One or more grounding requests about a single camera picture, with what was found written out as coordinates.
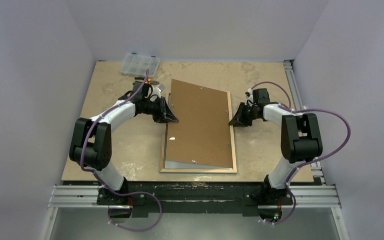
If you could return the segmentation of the brown cardboard backing board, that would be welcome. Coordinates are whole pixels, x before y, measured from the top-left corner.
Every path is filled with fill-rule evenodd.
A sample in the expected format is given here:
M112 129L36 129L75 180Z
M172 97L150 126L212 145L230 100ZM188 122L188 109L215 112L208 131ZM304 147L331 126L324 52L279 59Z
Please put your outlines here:
M173 79L169 108L179 122L168 123L165 160L231 169L228 101L225 91Z

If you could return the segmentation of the grey landscape photo print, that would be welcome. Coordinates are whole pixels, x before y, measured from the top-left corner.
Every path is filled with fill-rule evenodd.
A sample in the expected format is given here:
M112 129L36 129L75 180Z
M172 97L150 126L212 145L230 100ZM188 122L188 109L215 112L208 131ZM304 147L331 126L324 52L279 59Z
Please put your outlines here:
M187 163L187 162L166 160L164 163L164 168L166 169L215 169L215 166L197 164L194 162Z

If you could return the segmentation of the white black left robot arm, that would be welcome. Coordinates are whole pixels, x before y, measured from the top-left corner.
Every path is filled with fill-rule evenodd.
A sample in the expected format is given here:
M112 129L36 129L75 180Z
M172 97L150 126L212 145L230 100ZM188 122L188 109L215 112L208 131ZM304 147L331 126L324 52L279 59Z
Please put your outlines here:
M177 123L179 120L161 95L164 88L162 84L154 86L135 81L132 90L118 98L110 108L94 117L81 117L75 122L69 159L83 171L92 173L109 189L109 198L115 204L124 204L129 191L122 187L125 177L110 163L112 133L139 114L151 115L153 121L159 124Z

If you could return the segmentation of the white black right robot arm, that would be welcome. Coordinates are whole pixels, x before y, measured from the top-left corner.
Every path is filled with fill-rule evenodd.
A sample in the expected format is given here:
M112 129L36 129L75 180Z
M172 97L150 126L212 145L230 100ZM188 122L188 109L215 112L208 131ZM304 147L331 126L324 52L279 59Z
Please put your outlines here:
M280 197L296 171L322 154L323 146L317 116L313 113L296 113L284 105L272 102L265 88L250 88L246 102L241 102L229 125L250 127L254 120L275 123L280 127L282 157L275 169L266 177L267 186L260 196L268 204Z

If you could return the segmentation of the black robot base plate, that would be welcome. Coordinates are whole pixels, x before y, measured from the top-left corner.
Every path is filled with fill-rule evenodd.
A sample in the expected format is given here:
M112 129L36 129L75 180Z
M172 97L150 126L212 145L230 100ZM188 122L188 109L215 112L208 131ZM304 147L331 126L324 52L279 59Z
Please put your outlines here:
M134 218L150 213L241 214L279 219L293 205L287 190L269 189L264 182L129 181L117 194L98 189L99 206L123 206Z

